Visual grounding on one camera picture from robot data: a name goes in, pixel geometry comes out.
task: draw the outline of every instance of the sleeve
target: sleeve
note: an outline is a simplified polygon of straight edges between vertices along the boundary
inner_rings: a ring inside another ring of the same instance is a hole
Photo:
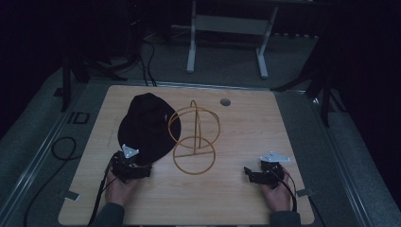
[[[117,227],[123,225],[125,210],[121,205],[108,202],[97,214],[91,227]]]
[[[300,227],[300,214],[292,211],[279,211],[270,215],[271,227]]]

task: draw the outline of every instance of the table top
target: table top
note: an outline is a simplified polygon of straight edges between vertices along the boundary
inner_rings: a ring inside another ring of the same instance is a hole
[[[282,163],[297,189],[304,183],[288,140],[286,128],[273,93],[210,88],[173,87],[110,87],[99,111],[94,128],[80,160],[70,191],[79,194],[77,201],[65,200],[59,215],[64,225],[89,222],[104,170],[113,154],[120,150],[117,132],[132,99],[153,93],[175,111],[189,107],[192,100],[198,107],[218,116],[220,134],[213,147],[216,161],[203,174],[190,175],[174,164],[173,152],[153,164],[149,178],[141,180],[126,207],[124,222],[132,225],[256,225],[268,224],[270,210],[259,186],[249,183],[244,166],[260,172],[259,157],[275,151],[290,158]],[[227,98],[229,106],[220,101]],[[208,112],[200,113],[202,136],[209,141],[217,136],[216,119]],[[181,117],[182,135],[194,134],[193,118]],[[180,165],[202,170],[210,164],[210,156],[195,156]],[[314,220],[307,197],[297,199],[303,224]],[[99,210],[105,204],[104,196]]]

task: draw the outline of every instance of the gold wire frame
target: gold wire frame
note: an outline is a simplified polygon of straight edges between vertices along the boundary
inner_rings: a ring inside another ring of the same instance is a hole
[[[179,118],[180,116],[184,115],[184,114],[189,114],[189,113],[193,113],[195,112],[195,132],[194,135],[191,136],[186,136],[185,138],[178,140],[177,138],[174,137],[174,135],[171,133],[170,127],[171,124],[177,120],[177,118]],[[199,114],[199,112],[207,112],[209,114],[211,114],[217,121],[218,123],[218,135],[216,136],[216,138],[210,142],[207,139],[203,138],[201,135],[201,116]],[[220,135],[220,122],[218,120],[218,115],[207,110],[204,109],[202,107],[198,107],[197,103],[192,100],[191,104],[189,107],[185,107],[185,108],[181,108],[179,109],[176,113],[174,113],[170,119],[168,120],[168,132],[170,133],[171,138],[176,142],[176,146],[174,147],[174,151],[173,151],[173,160],[174,160],[174,164],[175,166],[182,172],[186,173],[186,174],[191,174],[191,175],[199,175],[202,173],[207,172],[215,163],[216,161],[216,151],[215,148],[213,147],[213,144],[216,142],[216,140],[218,140],[218,137]],[[190,147],[186,144],[183,144],[183,141],[188,140],[188,139],[194,139],[194,146]],[[177,150],[177,146],[183,146],[185,148],[190,148],[193,149],[194,152],[191,154],[184,154],[184,155],[176,155],[176,150]],[[204,152],[197,152],[197,149],[200,148],[207,148],[210,147],[212,150],[211,151],[204,151]],[[205,170],[200,171],[200,172],[190,172],[187,171],[185,169],[183,169],[181,166],[178,165],[177,163],[177,158],[181,158],[181,157],[188,157],[188,156],[195,156],[195,155],[202,155],[202,154],[208,154],[208,153],[213,153],[213,161],[210,164],[209,167],[207,167]]]

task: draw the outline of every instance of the black cap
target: black cap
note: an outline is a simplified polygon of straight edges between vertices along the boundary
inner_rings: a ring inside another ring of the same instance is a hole
[[[176,145],[168,131],[168,120],[176,114],[164,100],[152,93],[135,96],[118,129],[118,143],[139,149],[135,164],[146,166],[168,154]],[[176,140],[180,138],[181,121],[170,126]]]

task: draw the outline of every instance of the small round hole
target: small round hole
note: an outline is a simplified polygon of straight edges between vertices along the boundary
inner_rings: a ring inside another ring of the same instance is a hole
[[[231,105],[231,101],[228,98],[222,98],[220,101],[220,104],[223,106],[230,106]]]

